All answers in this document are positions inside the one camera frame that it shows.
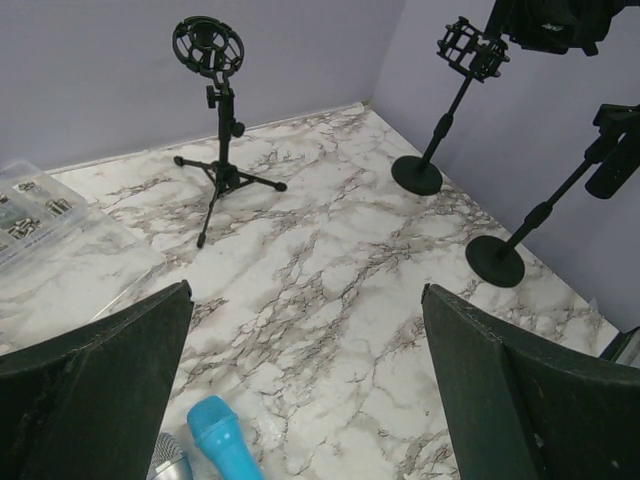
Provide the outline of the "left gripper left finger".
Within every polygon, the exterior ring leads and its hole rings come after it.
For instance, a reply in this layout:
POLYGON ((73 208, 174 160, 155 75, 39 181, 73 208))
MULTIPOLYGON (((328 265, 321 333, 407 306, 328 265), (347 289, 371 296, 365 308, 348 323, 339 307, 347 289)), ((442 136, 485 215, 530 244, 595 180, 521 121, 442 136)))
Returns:
POLYGON ((174 283, 1 358, 4 479, 143 479, 194 304, 174 283))

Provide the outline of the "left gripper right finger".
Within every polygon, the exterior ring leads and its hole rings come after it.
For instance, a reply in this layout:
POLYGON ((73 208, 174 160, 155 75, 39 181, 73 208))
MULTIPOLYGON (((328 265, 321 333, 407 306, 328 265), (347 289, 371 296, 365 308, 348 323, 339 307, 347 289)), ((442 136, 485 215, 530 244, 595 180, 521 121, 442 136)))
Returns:
POLYGON ((436 284, 421 303, 461 478, 638 478, 638 369, 544 339, 436 284))

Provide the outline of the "silver microphone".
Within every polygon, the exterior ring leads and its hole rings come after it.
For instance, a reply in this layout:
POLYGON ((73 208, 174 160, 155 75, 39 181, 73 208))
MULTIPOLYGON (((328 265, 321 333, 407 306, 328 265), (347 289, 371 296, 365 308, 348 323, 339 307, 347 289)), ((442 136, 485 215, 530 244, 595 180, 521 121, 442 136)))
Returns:
POLYGON ((147 480, 192 480, 193 472, 187 452, 167 432, 161 432, 156 440, 147 480))

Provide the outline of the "blue microphone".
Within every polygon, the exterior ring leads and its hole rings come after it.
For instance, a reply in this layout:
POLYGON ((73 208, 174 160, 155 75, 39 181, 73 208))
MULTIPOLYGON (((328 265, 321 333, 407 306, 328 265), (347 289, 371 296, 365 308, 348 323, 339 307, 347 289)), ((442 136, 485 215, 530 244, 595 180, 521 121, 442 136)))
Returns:
POLYGON ((195 446, 225 480, 265 478, 244 439, 237 414, 219 396, 209 396, 187 413, 195 446))

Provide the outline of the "black tripod microphone stand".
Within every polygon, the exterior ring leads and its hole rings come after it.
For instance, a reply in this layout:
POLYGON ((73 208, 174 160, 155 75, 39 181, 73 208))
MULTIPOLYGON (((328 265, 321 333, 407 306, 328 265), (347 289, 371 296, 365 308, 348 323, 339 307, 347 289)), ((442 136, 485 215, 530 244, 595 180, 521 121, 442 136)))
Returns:
POLYGON ((278 192, 287 190, 284 182, 275 182, 243 172, 229 161, 231 140, 244 135, 245 124, 235 117, 235 92, 230 78, 243 65, 245 47, 240 36, 226 23, 208 16, 191 16, 179 22, 172 33, 172 48, 176 58, 188 70, 207 78, 208 107, 218 114, 219 156, 205 163, 175 156, 179 167, 198 168, 213 184, 214 191, 208 205, 197 247, 204 247, 214 206, 224 196, 257 183, 278 192))

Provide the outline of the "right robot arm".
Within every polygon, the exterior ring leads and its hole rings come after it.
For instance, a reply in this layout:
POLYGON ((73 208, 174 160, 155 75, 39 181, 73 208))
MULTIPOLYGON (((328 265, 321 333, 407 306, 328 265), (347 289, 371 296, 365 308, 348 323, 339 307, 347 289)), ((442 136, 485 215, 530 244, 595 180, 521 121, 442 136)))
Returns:
POLYGON ((580 49, 595 56, 612 19, 638 5, 635 0, 497 0, 484 37, 499 40, 506 35, 524 50, 564 55, 580 49))

